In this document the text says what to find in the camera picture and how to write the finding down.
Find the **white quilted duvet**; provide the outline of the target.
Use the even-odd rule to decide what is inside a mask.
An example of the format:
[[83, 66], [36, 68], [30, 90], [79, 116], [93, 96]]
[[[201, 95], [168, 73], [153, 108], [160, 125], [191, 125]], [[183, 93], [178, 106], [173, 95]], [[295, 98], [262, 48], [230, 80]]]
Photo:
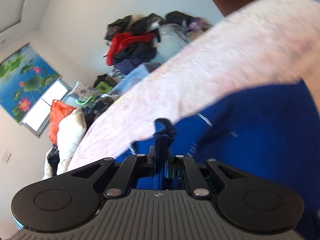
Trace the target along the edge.
[[[57, 147], [59, 150], [60, 162], [57, 167], [57, 175], [67, 172], [73, 155], [76, 152], [81, 140], [87, 131], [85, 115], [82, 109], [77, 108], [69, 116], [65, 117], [59, 123], [59, 131], [57, 133]], [[44, 161], [43, 180], [53, 177], [53, 170], [48, 164], [47, 156]]]

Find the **lotus print window blind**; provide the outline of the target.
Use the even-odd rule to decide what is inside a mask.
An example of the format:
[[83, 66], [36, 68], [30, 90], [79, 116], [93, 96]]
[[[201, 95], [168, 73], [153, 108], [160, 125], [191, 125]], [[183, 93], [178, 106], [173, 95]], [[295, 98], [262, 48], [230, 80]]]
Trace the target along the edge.
[[1, 106], [21, 123], [60, 76], [30, 44], [22, 46], [1, 62]]

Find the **black patterned garment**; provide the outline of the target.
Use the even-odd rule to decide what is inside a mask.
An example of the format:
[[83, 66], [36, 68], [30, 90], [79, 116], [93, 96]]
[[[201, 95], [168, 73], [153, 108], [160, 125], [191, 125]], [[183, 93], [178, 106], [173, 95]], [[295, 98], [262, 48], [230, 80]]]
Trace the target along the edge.
[[49, 151], [47, 156], [47, 161], [53, 170], [53, 176], [57, 175], [57, 167], [60, 162], [59, 150], [57, 145], [53, 144], [52, 149]]

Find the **pile of clothes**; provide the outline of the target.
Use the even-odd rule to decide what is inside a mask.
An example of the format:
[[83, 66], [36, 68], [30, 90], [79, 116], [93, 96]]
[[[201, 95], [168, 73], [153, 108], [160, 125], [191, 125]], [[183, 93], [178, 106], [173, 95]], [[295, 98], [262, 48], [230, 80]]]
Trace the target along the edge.
[[211, 27], [204, 18], [180, 11], [128, 15], [107, 25], [103, 57], [107, 66], [127, 75], [143, 63], [165, 63]]

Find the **light blue knit blanket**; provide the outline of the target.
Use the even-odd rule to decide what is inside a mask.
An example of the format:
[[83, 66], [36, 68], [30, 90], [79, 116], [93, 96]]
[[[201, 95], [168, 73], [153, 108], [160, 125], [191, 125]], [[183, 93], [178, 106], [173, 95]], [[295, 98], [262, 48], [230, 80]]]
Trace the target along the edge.
[[120, 83], [118, 83], [108, 95], [119, 95], [122, 96], [127, 91], [129, 91], [133, 86], [146, 78], [151, 72], [156, 70], [161, 63], [159, 62], [149, 62], [143, 63], [131, 71], [127, 76], [125, 76]]

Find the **green plastic stool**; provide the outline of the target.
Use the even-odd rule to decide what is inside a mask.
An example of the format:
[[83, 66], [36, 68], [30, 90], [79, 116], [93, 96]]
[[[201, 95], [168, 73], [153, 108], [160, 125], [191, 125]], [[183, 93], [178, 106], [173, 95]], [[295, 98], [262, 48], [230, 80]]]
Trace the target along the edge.
[[110, 92], [116, 85], [118, 84], [118, 81], [109, 76], [108, 74], [98, 75], [93, 87], [97, 90], [101, 91], [102, 93], [107, 94]]

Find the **orange plastic bag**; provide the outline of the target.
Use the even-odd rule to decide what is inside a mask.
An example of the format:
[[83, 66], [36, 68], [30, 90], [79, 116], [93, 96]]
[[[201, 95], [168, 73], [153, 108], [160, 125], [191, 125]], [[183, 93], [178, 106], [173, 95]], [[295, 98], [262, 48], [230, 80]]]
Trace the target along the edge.
[[70, 106], [61, 100], [53, 100], [50, 107], [48, 138], [54, 145], [57, 144], [57, 133], [59, 131], [59, 123], [65, 117], [69, 116], [75, 107]]

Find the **blue v-neck sweater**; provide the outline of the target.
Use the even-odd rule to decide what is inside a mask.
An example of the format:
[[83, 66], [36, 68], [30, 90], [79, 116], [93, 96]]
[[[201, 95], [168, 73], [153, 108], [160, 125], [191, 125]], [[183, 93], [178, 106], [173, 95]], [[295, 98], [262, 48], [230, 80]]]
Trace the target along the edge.
[[319, 112], [304, 81], [245, 89], [174, 124], [172, 154], [213, 158], [295, 190], [297, 231], [319, 239]]

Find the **pink bedspread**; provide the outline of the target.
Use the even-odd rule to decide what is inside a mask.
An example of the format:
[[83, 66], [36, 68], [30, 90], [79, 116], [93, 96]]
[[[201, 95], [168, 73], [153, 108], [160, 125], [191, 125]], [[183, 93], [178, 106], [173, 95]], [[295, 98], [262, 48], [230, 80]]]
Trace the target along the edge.
[[68, 169], [116, 158], [154, 132], [246, 88], [306, 82], [319, 103], [319, 3], [257, 0], [230, 14], [118, 98], [89, 128]]

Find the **floral pillow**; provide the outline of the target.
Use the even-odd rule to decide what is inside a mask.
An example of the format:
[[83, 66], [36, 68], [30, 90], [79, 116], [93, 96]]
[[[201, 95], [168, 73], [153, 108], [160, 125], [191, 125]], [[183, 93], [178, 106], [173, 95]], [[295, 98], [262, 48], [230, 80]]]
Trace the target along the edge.
[[77, 82], [75, 87], [68, 93], [68, 96], [80, 101], [86, 101], [91, 96], [99, 96], [101, 92], [96, 88]]

